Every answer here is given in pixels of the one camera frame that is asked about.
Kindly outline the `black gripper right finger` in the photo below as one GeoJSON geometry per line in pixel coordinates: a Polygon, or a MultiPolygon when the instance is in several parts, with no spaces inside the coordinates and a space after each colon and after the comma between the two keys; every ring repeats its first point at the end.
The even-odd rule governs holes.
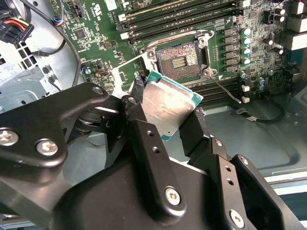
{"type": "Polygon", "coordinates": [[[243,155],[229,157],[210,135],[203,109],[196,108],[179,128],[189,165],[209,179],[206,211],[218,230],[293,230],[295,215],[243,155]]]}

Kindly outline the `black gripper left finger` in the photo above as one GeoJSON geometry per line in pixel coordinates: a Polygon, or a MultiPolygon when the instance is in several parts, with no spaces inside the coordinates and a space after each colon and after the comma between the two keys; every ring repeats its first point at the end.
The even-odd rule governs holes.
{"type": "Polygon", "coordinates": [[[68,145],[75,140],[76,121],[97,112],[107,157],[136,156],[149,209],[185,213],[186,198],[168,154],[156,126],[145,117],[143,90],[143,77],[121,98],[83,83],[1,114],[1,176],[33,183],[54,180],[68,156],[68,145]]]}

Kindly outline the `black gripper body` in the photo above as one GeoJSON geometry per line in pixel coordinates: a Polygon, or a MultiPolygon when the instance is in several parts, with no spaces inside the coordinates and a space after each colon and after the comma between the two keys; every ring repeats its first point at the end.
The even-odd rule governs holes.
{"type": "Polygon", "coordinates": [[[226,215],[213,197],[209,177],[173,164],[187,199],[187,211],[165,226],[152,219],[134,164],[119,164],[71,188],[57,205],[52,230],[225,230],[226,215]]]}

